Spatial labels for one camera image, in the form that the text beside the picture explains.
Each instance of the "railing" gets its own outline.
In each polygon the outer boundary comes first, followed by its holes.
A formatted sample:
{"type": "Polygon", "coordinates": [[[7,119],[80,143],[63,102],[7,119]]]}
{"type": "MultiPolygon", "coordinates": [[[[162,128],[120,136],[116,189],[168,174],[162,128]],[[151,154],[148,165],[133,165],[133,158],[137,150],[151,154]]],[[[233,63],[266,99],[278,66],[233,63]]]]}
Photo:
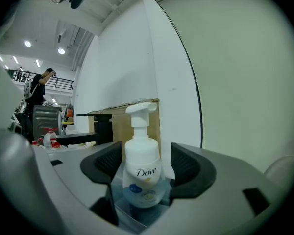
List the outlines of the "railing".
{"type": "MultiPolygon", "coordinates": [[[[13,81],[26,83],[28,80],[33,79],[37,74],[32,72],[26,71],[18,71],[18,70],[7,70],[8,74],[12,78],[13,81]]],[[[49,87],[56,87],[65,90],[72,90],[73,89],[73,81],[64,79],[64,78],[57,78],[51,77],[45,86],[49,87]]]]}

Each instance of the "cardboard box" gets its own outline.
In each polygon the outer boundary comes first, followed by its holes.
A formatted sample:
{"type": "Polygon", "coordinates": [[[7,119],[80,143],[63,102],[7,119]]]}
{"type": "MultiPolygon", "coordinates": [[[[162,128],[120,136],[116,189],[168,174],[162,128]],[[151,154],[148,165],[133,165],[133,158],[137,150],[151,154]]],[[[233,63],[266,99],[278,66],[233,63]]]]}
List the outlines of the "cardboard box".
{"type": "MultiPolygon", "coordinates": [[[[112,114],[112,128],[113,128],[113,142],[122,141],[122,160],[125,160],[125,143],[132,139],[134,135],[134,129],[131,126],[131,116],[126,114],[125,110],[128,106],[143,103],[143,102],[154,102],[158,105],[157,110],[149,114],[149,127],[147,127],[147,132],[150,138],[158,141],[159,153],[160,151],[160,122],[159,122],[159,100],[158,99],[147,99],[144,101],[127,103],[115,107],[110,107],[100,111],[89,112],[89,114],[112,114]]],[[[94,130],[94,118],[88,117],[89,132],[96,132],[94,130]]]]}

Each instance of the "man in black shirt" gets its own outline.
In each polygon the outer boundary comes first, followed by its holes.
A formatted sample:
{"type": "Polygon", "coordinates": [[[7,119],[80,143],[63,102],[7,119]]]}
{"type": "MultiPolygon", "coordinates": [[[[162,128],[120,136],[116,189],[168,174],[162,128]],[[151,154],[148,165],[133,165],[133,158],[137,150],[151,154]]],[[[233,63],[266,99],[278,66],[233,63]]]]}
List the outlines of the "man in black shirt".
{"type": "Polygon", "coordinates": [[[48,80],[55,76],[55,71],[52,68],[46,69],[46,71],[43,74],[37,74],[32,83],[31,83],[31,89],[30,92],[33,92],[35,89],[33,96],[29,99],[27,99],[27,107],[26,111],[28,113],[28,116],[33,123],[33,109],[34,105],[42,105],[44,102],[44,95],[45,95],[45,84],[48,82],[48,80]]]}

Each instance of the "ceiling light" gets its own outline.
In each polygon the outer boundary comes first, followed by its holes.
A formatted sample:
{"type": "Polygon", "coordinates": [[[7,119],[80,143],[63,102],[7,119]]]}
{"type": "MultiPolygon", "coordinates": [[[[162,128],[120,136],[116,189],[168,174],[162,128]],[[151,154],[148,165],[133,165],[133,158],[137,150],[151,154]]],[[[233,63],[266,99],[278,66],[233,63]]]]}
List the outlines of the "ceiling light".
{"type": "Polygon", "coordinates": [[[2,57],[0,56],[0,60],[3,61],[2,57]]]}
{"type": "Polygon", "coordinates": [[[16,60],[16,57],[13,56],[13,58],[14,58],[15,62],[16,62],[17,64],[19,64],[18,60],[16,60]]]}
{"type": "Polygon", "coordinates": [[[29,41],[25,41],[25,45],[26,45],[27,47],[31,47],[31,43],[30,43],[29,41]]]}
{"type": "Polygon", "coordinates": [[[65,53],[65,50],[59,49],[58,52],[63,55],[65,53]]]}

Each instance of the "backpack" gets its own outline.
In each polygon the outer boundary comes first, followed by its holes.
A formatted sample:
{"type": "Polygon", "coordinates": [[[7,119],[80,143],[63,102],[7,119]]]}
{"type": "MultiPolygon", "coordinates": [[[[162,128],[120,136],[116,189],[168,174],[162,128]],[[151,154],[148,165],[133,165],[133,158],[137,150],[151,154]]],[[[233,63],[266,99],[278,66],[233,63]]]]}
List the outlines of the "backpack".
{"type": "Polygon", "coordinates": [[[33,96],[38,84],[35,86],[35,88],[33,89],[32,92],[30,92],[30,89],[31,89],[31,86],[32,86],[32,79],[31,80],[28,80],[26,83],[25,83],[25,87],[24,87],[24,100],[26,99],[29,99],[33,96]]]}

